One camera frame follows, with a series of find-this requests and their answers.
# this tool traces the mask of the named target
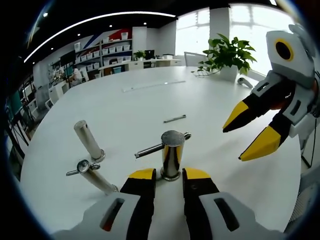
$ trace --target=potted plant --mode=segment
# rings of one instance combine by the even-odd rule
[[[255,49],[250,46],[249,41],[235,37],[230,42],[226,36],[220,33],[218,35],[220,38],[208,40],[210,49],[203,51],[208,59],[199,62],[201,66],[197,72],[205,71],[207,75],[220,72],[220,78],[232,82],[236,79],[238,71],[247,75],[250,70],[248,61],[257,61],[249,52]]]
[[[146,57],[145,51],[137,51],[134,53],[134,56],[139,60],[142,61]]]

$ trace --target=yellow circle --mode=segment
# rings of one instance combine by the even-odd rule
[[[284,59],[282,57],[282,59],[285,60],[285,61],[291,62],[294,59],[294,50],[292,49],[291,45],[286,40],[284,40],[283,38],[278,38],[277,40],[275,40],[274,46],[276,46],[277,43],[283,43],[288,48],[288,50],[290,52],[290,58],[289,59]]]

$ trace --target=office desk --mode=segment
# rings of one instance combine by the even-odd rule
[[[135,159],[137,151],[159,144],[165,131],[191,132],[181,168],[207,172],[221,192],[253,209],[266,228],[286,228],[300,184],[298,137],[288,137],[271,155],[238,160],[275,112],[223,133],[231,111],[250,89],[218,76],[196,77],[190,73],[195,69],[155,67],[113,74],[71,88],[52,107],[30,142],[20,185],[31,211],[49,233],[71,229],[87,208],[106,197],[81,175],[66,177],[79,160],[89,157],[73,129],[79,120],[86,120],[105,151],[98,171],[119,189],[136,170],[160,171],[161,151]],[[163,84],[171,81],[185,82]],[[185,119],[163,123],[183,114]],[[154,207],[149,239],[188,239],[182,177],[157,182]]]
[[[107,66],[100,67],[100,76],[104,76],[104,69],[119,67],[123,65],[129,65],[129,64],[138,64],[138,63],[155,63],[158,64],[155,67],[170,67],[172,63],[181,62],[180,59],[148,59],[148,60],[140,60],[140,61],[123,61],[120,63],[110,64]]]

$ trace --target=black ceiling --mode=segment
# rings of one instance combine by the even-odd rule
[[[32,71],[32,62],[38,62],[52,53],[51,48],[59,49],[79,38],[90,36],[94,33],[143,26],[147,22],[149,28],[160,28],[174,20],[171,17],[154,16],[145,14],[120,15],[104,17],[76,26],[55,37],[41,47],[26,63],[23,60],[42,42],[60,30],[78,23],[82,20],[108,13],[126,11],[151,11],[180,16],[205,7],[227,7],[229,3],[257,3],[274,7],[269,0],[33,0],[11,1],[14,12],[9,14],[11,25],[7,29],[10,60],[15,61],[23,68],[16,71],[15,81],[22,81],[27,72]],[[33,35],[30,44],[27,44],[32,26],[39,27]]]

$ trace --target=white wall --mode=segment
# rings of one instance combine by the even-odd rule
[[[147,27],[137,26],[132,28],[132,50],[133,52],[147,49]]]
[[[210,38],[219,38],[217,34],[223,34],[229,38],[229,8],[210,9]]]
[[[159,55],[159,29],[147,28],[146,50],[154,50],[154,55]]]
[[[176,28],[177,21],[159,28],[158,32],[158,55],[172,54],[176,52]]]

